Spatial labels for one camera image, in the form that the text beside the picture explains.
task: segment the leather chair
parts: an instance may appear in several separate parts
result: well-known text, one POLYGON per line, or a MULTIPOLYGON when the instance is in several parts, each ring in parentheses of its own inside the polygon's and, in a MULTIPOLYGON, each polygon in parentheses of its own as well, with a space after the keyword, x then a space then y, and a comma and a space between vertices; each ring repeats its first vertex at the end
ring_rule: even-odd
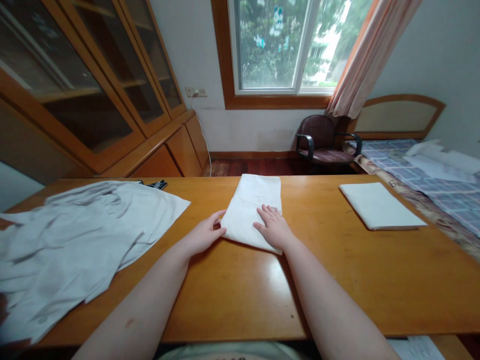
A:
POLYGON ((335 132, 334 123, 328 116, 311 115, 300 124, 296 134, 296 152, 302 158, 320 165, 347 165, 362 152, 362 139, 353 133, 335 132), (355 154, 333 149, 336 135, 354 138, 355 154))

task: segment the white wall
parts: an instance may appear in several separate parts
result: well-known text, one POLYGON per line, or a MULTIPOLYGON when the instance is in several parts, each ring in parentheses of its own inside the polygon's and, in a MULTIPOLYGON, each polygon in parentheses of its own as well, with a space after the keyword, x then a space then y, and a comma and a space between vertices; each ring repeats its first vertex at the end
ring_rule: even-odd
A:
POLYGON ((446 104, 428 139, 480 157, 480 1, 423 0, 370 98, 420 94, 446 104))
POLYGON ((0 213, 43 188, 41 183, 0 161, 0 213))
POLYGON ((210 0, 151 2, 178 85, 205 88, 193 99, 210 151, 286 151, 300 122, 323 110, 225 110, 210 0))
MULTIPOLYGON (((289 150, 301 120, 323 112, 225 110, 210 0, 157 0, 152 6, 187 106, 185 86, 207 91, 193 105, 210 151, 289 150)), ((370 96, 411 93, 443 101, 447 108, 432 136, 471 155, 480 139, 474 116, 479 17, 478 0, 423 0, 370 96)))

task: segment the hand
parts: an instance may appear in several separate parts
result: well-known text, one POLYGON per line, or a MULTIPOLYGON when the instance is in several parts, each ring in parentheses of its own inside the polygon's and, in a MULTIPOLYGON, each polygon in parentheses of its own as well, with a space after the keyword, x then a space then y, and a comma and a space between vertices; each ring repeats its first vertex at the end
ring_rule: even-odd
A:
POLYGON ((298 241, 283 216, 280 215, 275 207, 262 205, 261 209, 257 207, 256 210, 265 222, 265 225, 254 222, 253 227, 257 229, 274 248, 285 251, 285 248, 289 244, 298 241))
POLYGON ((220 210, 214 212, 209 218, 199 222, 198 225, 177 244, 182 248, 186 248, 190 257, 207 250, 215 240, 227 232, 226 227, 214 230, 215 225, 220 224, 220 217, 225 214, 226 211, 227 210, 220 210))

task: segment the person's left hand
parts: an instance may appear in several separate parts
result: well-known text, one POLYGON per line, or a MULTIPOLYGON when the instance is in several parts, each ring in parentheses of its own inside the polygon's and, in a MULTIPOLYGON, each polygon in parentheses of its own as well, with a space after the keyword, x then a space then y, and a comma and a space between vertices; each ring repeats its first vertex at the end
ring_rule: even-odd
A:
POLYGON ((209 218, 198 223, 178 244, 182 248, 188 250, 189 256, 199 254, 207 250, 210 245, 214 243, 219 237, 225 235, 226 227, 221 227, 214 230, 215 225, 220 224, 220 217, 225 214, 227 210, 220 210, 214 212, 209 218))

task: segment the wooden table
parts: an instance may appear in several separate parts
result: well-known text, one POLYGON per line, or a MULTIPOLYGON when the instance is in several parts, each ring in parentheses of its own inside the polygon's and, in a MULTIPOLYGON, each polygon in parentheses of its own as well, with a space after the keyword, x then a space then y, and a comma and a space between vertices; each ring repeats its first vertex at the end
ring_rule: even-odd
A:
MULTIPOLYGON (((29 210, 48 196, 102 180, 59 180, 12 211, 29 210)), ((145 255, 114 277, 105 293, 72 310, 40 345, 82 344, 170 246, 200 220, 227 208, 239 178, 166 181, 167 192, 191 205, 145 255)), ((283 215, 385 336, 480 332, 480 266, 389 186, 428 226, 367 230, 339 185, 372 182, 381 180, 376 175, 282 177, 283 215)), ((162 341, 308 337, 285 257, 221 240, 191 260, 162 341)))

